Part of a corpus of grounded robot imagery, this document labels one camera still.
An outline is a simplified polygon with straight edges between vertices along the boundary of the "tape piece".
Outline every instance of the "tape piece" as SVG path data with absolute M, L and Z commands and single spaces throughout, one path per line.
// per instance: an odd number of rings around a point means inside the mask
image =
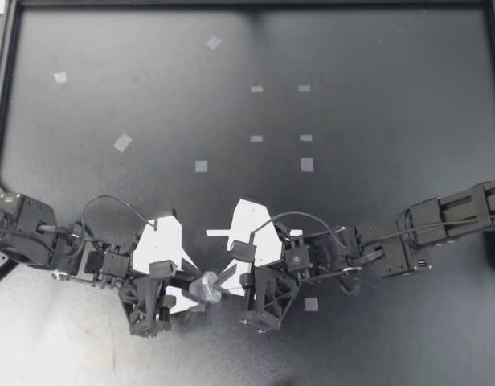
M 306 312 L 318 312 L 319 301 L 317 298 L 305 298 L 305 311 Z
M 207 229 L 207 237 L 228 237 L 230 236 L 229 229 Z
M 115 147 L 117 150 L 123 153 L 131 142 L 132 142 L 132 138 L 129 135 L 122 134 L 117 139 L 116 143 L 113 144 L 113 147 Z
M 313 173 L 313 158 L 301 159 L 301 171 L 303 173 Z
M 207 173 L 208 172 L 208 161 L 201 160 L 195 163 L 196 173 Z
M 221 44 L 223 44 L 223 41 L 217 36 L 212 36 L 206 42 L 207 47 L 210 48 L 212 51 L 215 51 L 219 47 L 221 47 Z
M 68 82 L 68 74 L 65 71 L 55 72 L 53 74 L 55 78 L 55 82 L 58 84 L 67 83 Z
M 251 86 L 251 92 L 253 94 L 258 94 L 264 92 L 264 88 L 262 86 Z

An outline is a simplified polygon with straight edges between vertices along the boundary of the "small gray object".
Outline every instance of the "small gray object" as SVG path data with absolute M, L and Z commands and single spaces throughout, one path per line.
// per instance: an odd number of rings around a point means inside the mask
M 305 311 L 317 312 L 319 311 L 319 301 L 317 298 L 305 298 Z
M 262 86 L 251 86 L 251 92 L 258 94 L 260 92 L 264 92 L 264 88 Z
M 116 143 L 113 145 L 117 150 L 119 150 L 121 153 L 123 153 L 126 148 L 129 146 L 131 143 L 132 138 L 129 135 L 122 134 L 116 141 Z
M 217 36 L 212 36 L 207 40 L 207 47 L 210 48 L 212 51 L 215 51 L 219 47 L 221 47 L 221 44 L 223 44 L 223 41 L 218 38 Z
M 207 173 L 208 172 L 208 161 L 196 161 L 196 173 Z
M 303 173 L 313 173 L 313 158 L 301 159 L 301 171 Z

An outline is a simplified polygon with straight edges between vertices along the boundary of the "black table surface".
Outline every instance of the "black table surface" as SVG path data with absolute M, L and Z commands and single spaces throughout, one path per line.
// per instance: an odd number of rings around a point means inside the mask
M 175 208 L 186 251 L 219 271 L 226 240 L 205 230 L 228 228 L 244 195 L 273 214 L 351 225 L 495 179 L 494 82 L 477 8 L 28 10 L 0 180 L 52 205 L 61 224 L 104 193 L 148 216 Z M 123 133 L 132 142 L 121 153 Z M 118 243 L 141 226 L 106 202 L 89 219 Z M 331 281 L 307 286 L 268 335 L 241 326 L 229 298 L 150 343 L 159 351 L 142 371 L 181 385 L 495 384 L 495 272 L 482 237 L 431 255 L 430 273 L 366 273 L 356 298 Z M 305 297 L 318 298 L 317 313 Z

